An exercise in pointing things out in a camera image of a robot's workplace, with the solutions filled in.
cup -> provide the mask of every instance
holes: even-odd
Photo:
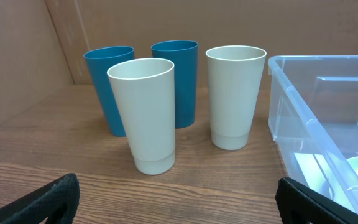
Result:
[[[111,88],[139,171],[157,175],[175,163],[174,64],[143,58],[111,67]]]
[[[248,142],[266,51],[251,46],[207,50],[212,142],[237,150]]]
[[[192,40],[169,40],[152,46],[154,58],[175,64],[175,127],[192,125],[196,115],[198,43]]]
[[[113,65],[134,59],[134,48],[128,46],[105,47],[85,53],[84,58],[110,132],[115,136],[125,136],[116,100],[106,72]]]

blue plastic cup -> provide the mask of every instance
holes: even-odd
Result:
[[[198,43],[192,40],[159,42],[152,46],[152,54],[175,64],[175,127],[189,127],[196,115]]]
[[[84,54],[110,132],[119,137],[125,136],[125,131],[119,116],[116,99],[112,93],[107,70],[118,63],[135,59],[134,52],[133,47],[115,46],[91,50]]]

plastic container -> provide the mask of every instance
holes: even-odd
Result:
[[[290,177],[358,213],[358,55],[276,56],[268,124]]]

white cup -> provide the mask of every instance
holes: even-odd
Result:
[[[174,64],[161,58],[119,63],[107,74],[135,165],[157,175],[175,163]]]
[[[241,149],[248,142],[266,51],[235,45],[209,49],[206,56],[212,142]]]

cardboard wall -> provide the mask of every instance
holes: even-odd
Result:
[[[0,0],[0,124],[73,83],[43,0]]]
[[[254,45],[274,55],[358,54],[355,0],[47,0],[76,84],[91,83],[83,54],[131,45],[137,58],[170,39],[200,43],[198,85],[207,85],[205,52]],[[270,88],[265,66],[261,89]]]

